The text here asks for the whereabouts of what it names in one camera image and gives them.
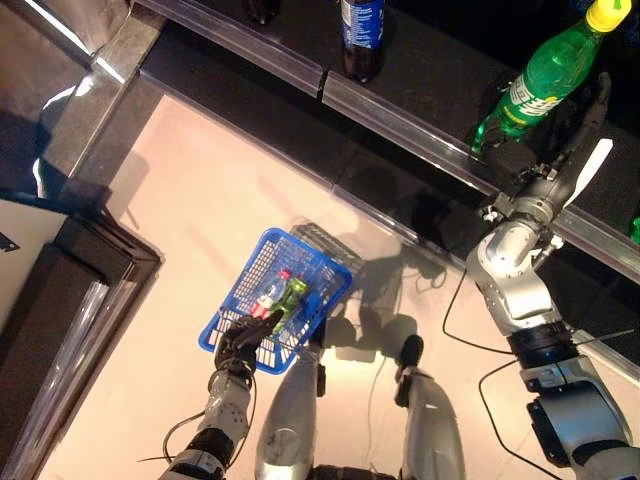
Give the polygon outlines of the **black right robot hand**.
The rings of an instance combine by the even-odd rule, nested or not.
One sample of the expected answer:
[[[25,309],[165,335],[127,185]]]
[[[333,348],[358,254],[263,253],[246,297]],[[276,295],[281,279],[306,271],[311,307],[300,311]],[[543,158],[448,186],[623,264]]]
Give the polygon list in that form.
[[[516,183],[559,171],[575,154],[595,145],[604,124],[612,79],[602,71],[518,138],[501,131],[491,119],[481,143],[487,162],[507,171]]]

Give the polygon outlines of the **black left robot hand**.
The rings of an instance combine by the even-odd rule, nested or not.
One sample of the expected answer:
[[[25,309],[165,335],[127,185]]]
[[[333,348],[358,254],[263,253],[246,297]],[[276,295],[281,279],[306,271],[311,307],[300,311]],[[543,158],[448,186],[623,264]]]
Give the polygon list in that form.
[[[243,316],[234,321],[217,343],[214,357],[216,369],[233,370],[242,365],[254,373],[257,349],[272,334],[282,317],[283,312],[276,310],[266,318]]]

